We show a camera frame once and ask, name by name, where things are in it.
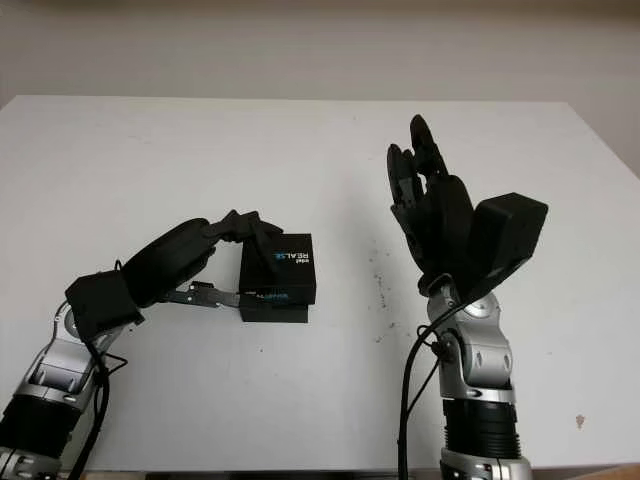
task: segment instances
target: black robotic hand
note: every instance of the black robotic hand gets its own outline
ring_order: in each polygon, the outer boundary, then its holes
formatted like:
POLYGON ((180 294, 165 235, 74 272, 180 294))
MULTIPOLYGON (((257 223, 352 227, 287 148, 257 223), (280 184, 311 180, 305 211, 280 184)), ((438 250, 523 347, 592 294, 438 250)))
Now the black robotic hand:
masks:
POLYGON ((413 153, 391 145, 387 170, 391 211, 423 272, 418 288, 429 296, 442 282, 452 282, 461 303, 473 302, 533 255, 548 207, 509 193, 484 200, 474 210, 464 183, 447 171, 421 116, 413 118, 410 131, 413 153))

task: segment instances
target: black cable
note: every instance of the black cable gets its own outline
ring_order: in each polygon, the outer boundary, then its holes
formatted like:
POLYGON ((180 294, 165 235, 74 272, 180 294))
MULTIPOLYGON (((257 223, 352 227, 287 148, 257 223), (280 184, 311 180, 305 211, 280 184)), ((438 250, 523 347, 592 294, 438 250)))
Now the black cable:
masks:
MULTIPOLYGON (((127 366, 129 364, 129 360, 127 360, 126 358, 119 357, 118 355, 113 355, 112 353, 105 353, 104 356, 120 361, 119 365, 117 365, 114 368, 112 368, 111 370, 109 370, 109 376, 113 375, 118 370, 120 370, 122 367, 125 367, 125 366, 127 366)), ((96 387, 96 390, 93 392, 93 415, 94 415, 94 418, 98 415, 98 398, 99 398, 101 389, 102 389, 102 387, 98 386, 98 387, 96 387)))
POLYGON ((407 362, 404 366, 404 373, 402 376, 402 399, 400 401, 400 428, 398 433, 398 478, 400 480, 407 480, 409 478, 409 467, 407 463, 407 423, 409 419, 409 385, 411 383, 411 369, 413 362, 418 354, 418 350, 422 347, 426 338, 431 335, 435 330, 446 322, 453 315, 465 308, 466 304, 460 304, 455 307, 451 307, 438 318, 435 319, 430 325, 422 331, 418 336, 418 339, 414 342, 409 355, 407 356, 407 362))
POLYGON ((94 392, 94 408, 98 404, 97 394, 98 390, 102 392, 102 396, 100 398, 100 406, 97 409, 97 413, 93 418, 93 425, 91 426, 91 430, 89 431, 89 435, 84 442, 82 450, 76 459, 76 463, 73 465, 71 469, 71 473, 69 473, 68 480, 79 480, 82 472, 84 471, 84 467, 87 464, 87 460, 89 459, 89 454, 93 449, 93 446, 98 439, 98 434, 100 433, 100 428, 102 427, 102 422, 104 421, 104 417, 107 413, 107 405, 109 404, 109 370, 107 370, 107 366, 104 364, 104 360, 95 345, 91 341, 82 340, 89 350, 91 354, 91 358, 97 367, 96 372, 96 383, 98 388, 96 392, 94 392))
POLYGON ((413 407, 416 405, 416 403, 418 403, 418 399, 420 398, 420 395, 422 395, 422 392, 424 392, 424 389, 427 388, 427 385, 431 381, 433 374, 436 373, 436 370, 438 369, 439 366, 440 366, 440 359, 438 358, 436 359, 436 363, 433 364, 433 368, 431 368, 429 375, 427 375, 427 378, 425 379, 424 383, 420 387, 420 390, 418 390, 418 393, 416 393, 416 396, 413 397, 413 401, 411 402, 411 404, 409 405, 409 409, 407 410, 407 417, 411 415, 411 410, 413 410, 413 407))
POLYGON ((105 353, 104 356, 108 358, 113 358, 114 360, 118 360, 120 362, 120 365, 117 365, 113 367, 111 370, 109 370, 109 375, 113 375, 122 367, 126 367, 127 365, 129 365, 129 360, 127 360, 124 357, 119 357, 118 355, 114 355, 112 353, 105 353))

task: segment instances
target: white tabletop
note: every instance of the white tabletop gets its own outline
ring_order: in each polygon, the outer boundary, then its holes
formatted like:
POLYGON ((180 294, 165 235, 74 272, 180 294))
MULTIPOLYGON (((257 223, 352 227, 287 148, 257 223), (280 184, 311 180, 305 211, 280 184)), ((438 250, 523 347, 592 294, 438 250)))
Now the white tabletop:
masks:
MULTIPOLYGON (((497 289, 523 453, 534 466, 639 461, 640 183, 556 103, 16 98, 0 111, 0 405, 77 276, 182 220, 258 209, 313 234, 310 323, 146 310, 112 349, 130 364, 89 467, 394 469, 426 301, 389 212, 386 150, 409 145, 417 112, 474 202, 516 191, 550 205, 533 260, 497 289)), ((223 245, 198 279, 233 289, 239 263, 223 245)), ((412 417, 413 466, 437 465, 442 423, 434 382, 412 417)))

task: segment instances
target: robot forearm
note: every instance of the robot forearm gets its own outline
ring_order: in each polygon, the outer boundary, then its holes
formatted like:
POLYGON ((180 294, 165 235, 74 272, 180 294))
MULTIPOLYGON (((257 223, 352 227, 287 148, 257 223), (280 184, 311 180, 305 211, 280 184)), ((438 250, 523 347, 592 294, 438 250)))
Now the robot forearm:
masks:
MULTIPOLYGON (((437 318, 454 301, 443 287, 429 300, 437 318)), ((520 454, 515 395, 510 381, 511 348, 500 331, 500 306, 490 293, 437 329, 443 354, 440 394, 446 417, 442 449, 444 480, 531 480, 520 454)))
MULTIPOLYGON (((107 351, 121 328, 99 337, 107 351)), ((0 478, 52 478, 60 455, 96 389, 95 365, 65 302, 54 318, 51 342, 37 355, 0 422, 0 478)))

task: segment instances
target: robotic hand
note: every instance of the robotic hand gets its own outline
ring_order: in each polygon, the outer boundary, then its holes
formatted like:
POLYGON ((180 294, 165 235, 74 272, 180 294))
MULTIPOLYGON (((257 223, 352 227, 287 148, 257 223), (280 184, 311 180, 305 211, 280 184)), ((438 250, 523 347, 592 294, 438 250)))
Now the robotic hand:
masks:
POLYGON ((510 193, 484 200, 474 210, 462 180, 448 173, 422 117, 413 118, 410 130, 414 153, 397 145, 388 151, 391 211, 423 272, 418 289, 429 297, 431 324, 422 327, 405 366, 400 479, 408 477, 406 429, 415 403, 408 406, 411 367, 434 333, 438 340, 431 348, 438 356, 446 417, 443 479, 531 480, 515 429, 511 349, 500 331, 500 306, 491 290, 533 255, 548 208, 510 193), (426 178, 426 190, 419 174, 426 178))
POLYGON ((139 309, 157 302, 269 308, 264 300, 221 292, 211 284, 194 282, 187 292, 175 288, 206 266, 219 240, 254 242, 264 266, 276 274, 269 237, 281 232, 257 212, 231 211, 213 224, 196 218, 165 233, 121 268, 78 278, 54 316, 51 341, 4 411, 0 479, 54 479, 71 432, 93 398, 94 424, 69 475, 77 480, 106 413, 114 370, 107 369, 104 357, 122 329, 141 323, 139 309))

